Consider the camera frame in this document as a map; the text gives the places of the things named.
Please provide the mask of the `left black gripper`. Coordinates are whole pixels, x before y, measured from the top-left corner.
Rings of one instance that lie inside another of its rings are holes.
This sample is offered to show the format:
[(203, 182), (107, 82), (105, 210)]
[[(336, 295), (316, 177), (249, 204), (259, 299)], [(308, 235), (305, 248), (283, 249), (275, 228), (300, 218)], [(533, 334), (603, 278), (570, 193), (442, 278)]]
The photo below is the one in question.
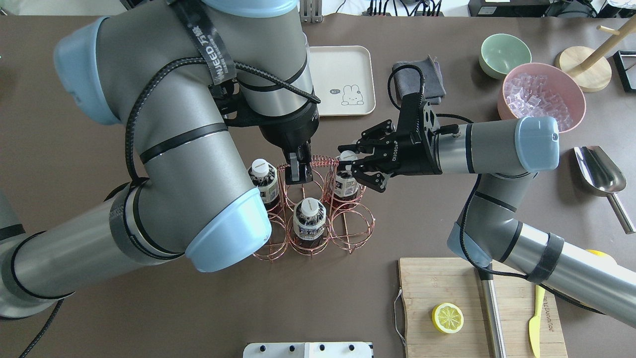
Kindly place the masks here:
[(313, 181), (311, 167), (311, 137), (319, 125), (318, 107), (309, 101), (288, 115), (267, 116), (257, 113), (241, 91), (234, 94), (237, 83), (225, 82), (214, 86), (214, 102), (221, 115), (236, 113), (226, 119), (229, 127), (259, 127), (263, 137), (289, 153), (289, 185)]

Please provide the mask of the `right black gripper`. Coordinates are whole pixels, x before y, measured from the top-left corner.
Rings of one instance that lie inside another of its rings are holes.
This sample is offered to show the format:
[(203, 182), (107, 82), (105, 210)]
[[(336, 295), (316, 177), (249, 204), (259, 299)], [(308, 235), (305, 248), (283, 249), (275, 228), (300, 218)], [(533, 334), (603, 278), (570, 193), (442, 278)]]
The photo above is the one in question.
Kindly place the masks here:
[(442, 174), (434, 153), (438, 128), (428, 102), (420, 93), (410, 93), (402, 98), (397, 122), (388, 119), (373, 125), (337, 150), (372, 155), (352, 161), (351, 172), (361, 185), (383, 193), (392, 176)]

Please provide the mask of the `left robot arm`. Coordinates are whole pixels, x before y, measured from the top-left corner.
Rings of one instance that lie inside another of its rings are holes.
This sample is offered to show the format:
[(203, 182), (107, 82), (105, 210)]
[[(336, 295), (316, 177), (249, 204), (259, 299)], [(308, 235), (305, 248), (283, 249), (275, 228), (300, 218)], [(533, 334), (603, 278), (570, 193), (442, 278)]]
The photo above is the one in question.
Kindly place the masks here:
[(72, 30), (1, 18), (1, 322), (189, 258), (214, 272), (272, 226), (230, 127), (309, 179), (319, 99), (295, 0), (155, 0)]

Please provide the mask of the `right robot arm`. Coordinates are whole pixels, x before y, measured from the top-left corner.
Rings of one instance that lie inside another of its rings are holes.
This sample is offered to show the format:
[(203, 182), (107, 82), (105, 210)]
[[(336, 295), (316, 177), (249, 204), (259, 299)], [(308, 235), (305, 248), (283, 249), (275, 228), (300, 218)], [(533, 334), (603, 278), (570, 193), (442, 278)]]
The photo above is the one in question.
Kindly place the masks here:
[(420, 93), (402, 99), (397, 122), (390, 119), (338, 146), (359, 158), (350, 164), (362, 185), (384, 192), (392, 177), (471, 173), (477, 180), (448, 237), (457, 256), (480, 269), (497, 261), (506, 276), (525, 279), (568, 303), (636, 321), (633, 270), (516, 218), (540, 172), (559, 164), (559, 133), (549, 116), (441, 125)]

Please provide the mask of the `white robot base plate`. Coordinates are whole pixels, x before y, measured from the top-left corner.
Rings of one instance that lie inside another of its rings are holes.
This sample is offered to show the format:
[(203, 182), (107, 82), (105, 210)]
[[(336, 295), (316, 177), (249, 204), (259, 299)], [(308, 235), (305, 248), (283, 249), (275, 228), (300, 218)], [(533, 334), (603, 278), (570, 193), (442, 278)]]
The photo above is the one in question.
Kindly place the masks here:
[(369, 342), (280, 342), (252, 343), (243, 358), (374, 358)]

